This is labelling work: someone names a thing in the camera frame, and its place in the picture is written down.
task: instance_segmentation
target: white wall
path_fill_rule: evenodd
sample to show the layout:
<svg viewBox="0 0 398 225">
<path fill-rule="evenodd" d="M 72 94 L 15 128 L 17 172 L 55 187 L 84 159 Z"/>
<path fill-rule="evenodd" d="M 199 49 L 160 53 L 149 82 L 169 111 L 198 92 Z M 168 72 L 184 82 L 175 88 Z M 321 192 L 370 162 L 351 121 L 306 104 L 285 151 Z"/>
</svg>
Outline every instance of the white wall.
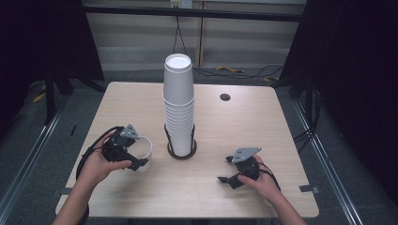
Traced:
<svg viewBox="0 0 398 225">
<path fill-rule="evenodd" d="M 302 13 L 302 0 L 285 4 L 194 1 L 193 8 L 262 13 Z M 252 0 L 272 2 L 272 0 Z M 86 4 L 168 8 L 170 1 L 85 0 Z M 162 68 L 173 53 L 176 17 L 87 13 L 103 70 Z M 263 67 L 282 65 L 298 24 L 230 19 L 179 18 L 188 55 L 197 67 Z M 177 37 L 176 53 L 183 53 Z"/>
</svg>

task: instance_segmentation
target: person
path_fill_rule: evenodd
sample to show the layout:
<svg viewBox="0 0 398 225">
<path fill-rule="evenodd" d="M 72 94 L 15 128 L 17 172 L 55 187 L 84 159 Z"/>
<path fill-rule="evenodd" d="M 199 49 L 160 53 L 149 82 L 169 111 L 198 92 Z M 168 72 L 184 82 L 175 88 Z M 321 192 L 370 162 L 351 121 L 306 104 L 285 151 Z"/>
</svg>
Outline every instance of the person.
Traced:
<svg viewBox="0 0 398 225">
<path fill-rule="evenodd" d="M 113 135 L 109 133 L 102 138 L 94 147 L 95 150 L 85 162 L 82 172 L 77 179 L 71 193 L 68 195 L 64 205 L 55 217 L 53 225 L 78 224 L 84 215 L 85 208 L 94 188 L 104 180 L 112 171 L 121 170 L 129 167 L 131 161 L 108 162 L 102 155 L 100 148 L 104 142 Z M 261 170 L 267 170 L 263 160 L 253 156 L 259 163 Z M 252 187 L 257 193 L 272 204 L 283 225 L 306 224 L 295 208 L 279 191 L 272 178 L 266 173 L 260 173 L 257 180 L 239 175 L 237 179 L 245 185 Z"/>
<path fill-rule="evenodd" d="M 253 157 L 259 163 L 259 168 L 261 170 L 266 171 L 268 169 L 264 166 L 262 158 L 257 155 L 254 155 Z M 279 191 L 275 182 L 268 174 L 261 172 L 257 180 L 252 180 L 244 175 L 239 175 L 237 179 L 243 184 L 252 187 L 261 197 L 265 198 L 272 205 L 278 214 L 281 224 L 307 224 L 292 204 L 290 204 L 290 202 Z"/>
<path fill-rule="evenodd" d="M 84 215 L 85 208 L 97 184 L 104 180 L 112 171 L 125 169 L 131 165 L 130 160 L 108 162 L 103 157 L 100 148 L 112 135 L 112 132 L 105 135 L 94 147 L 97 150 L 87 158 L 79 178 L 55 217 L 53 225 L 78 224 Z"/>
</svg>

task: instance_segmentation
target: hand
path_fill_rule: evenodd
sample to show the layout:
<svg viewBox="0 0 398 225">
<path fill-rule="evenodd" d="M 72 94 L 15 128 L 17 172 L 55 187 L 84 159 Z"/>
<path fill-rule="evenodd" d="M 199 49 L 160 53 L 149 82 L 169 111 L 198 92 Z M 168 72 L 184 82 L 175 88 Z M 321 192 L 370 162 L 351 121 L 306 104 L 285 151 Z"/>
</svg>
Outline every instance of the hand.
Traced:
<svg viewBox="0 0 398 225">
<path fill-rule="evenodd" d="M 105 157 L 103 157 L 101 147 L 112 135 L 113 133 L 107 134 L 94 146 L 96 150 L 87 158 L 78 181 L 82 180 L 87 185 L 94 187 L 104 180 L 112 171 L 125 169 L 131 165 L 132 162 L 130 160 L 108 162 Z"/>
<path fill-rule="evenodd" d="M 263 159 L 261 159 L 259 156 L 254 155 L 253 157 L 258 163 L 264 164 Z M 258 164 L 259 168 L 261 170 L 267 171 L 268 168 L 261 164 Z M 282 194 L 272 178 L 264 172 L 260 172 L 260 176 L 256 181 L 245 175 L 239 175 L 237 179 L 243 184 L 255 189 L 257 193 L 265 198 L 267 201 L 270 201 L 273 197 Z"/>
</svg>

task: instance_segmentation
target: table top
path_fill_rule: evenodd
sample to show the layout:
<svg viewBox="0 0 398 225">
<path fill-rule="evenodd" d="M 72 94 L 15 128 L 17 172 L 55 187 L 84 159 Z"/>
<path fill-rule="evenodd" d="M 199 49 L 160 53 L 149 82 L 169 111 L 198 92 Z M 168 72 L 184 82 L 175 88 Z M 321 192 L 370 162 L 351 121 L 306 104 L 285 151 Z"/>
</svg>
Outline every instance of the table top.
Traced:
<svg viewBox="0 0 398 225">
<path fill-rule="evenodd" d="M 84 141 L 66 188 L 75 183 L 80 155 L 107 129 L 133 124 L 153 143 L 147 172 L 112 172 L 95 189 L 91 217 L 273 218 L 272 206 L 250 187 L 235 190 L 218 176 L 237 173 L 226 162 L 239 147 L 261 147 L 258 155 L 274 172 L 283 195 L 305 218 L 319 213 L 274 89 L 264 86 L 195 84 L 194 139 L 197 151 L 177 160 L 167 151 L 162 83 L 112 82 Z M 231 99 L 223 101 L 221 94 Z M 59 211 L 67 196 L 56 207 Z"/>
</svg>

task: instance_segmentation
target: black hole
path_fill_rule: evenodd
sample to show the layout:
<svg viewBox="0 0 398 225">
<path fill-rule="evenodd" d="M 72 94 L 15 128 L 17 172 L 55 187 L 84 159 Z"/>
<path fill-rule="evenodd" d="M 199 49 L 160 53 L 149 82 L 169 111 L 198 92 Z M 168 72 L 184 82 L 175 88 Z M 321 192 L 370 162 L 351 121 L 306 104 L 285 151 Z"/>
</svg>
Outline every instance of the black hole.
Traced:
<svg viewBox="0 0 398 225">
<path fill-rule="evenodd" d="M 228 94 L 221 94 L 221 95 L 220 95 L 220 98 L 221 98 L 223 101 L 229 101 L 229 100 L 231 99 L 231 97 L 230 97 Z"/>
</svg>

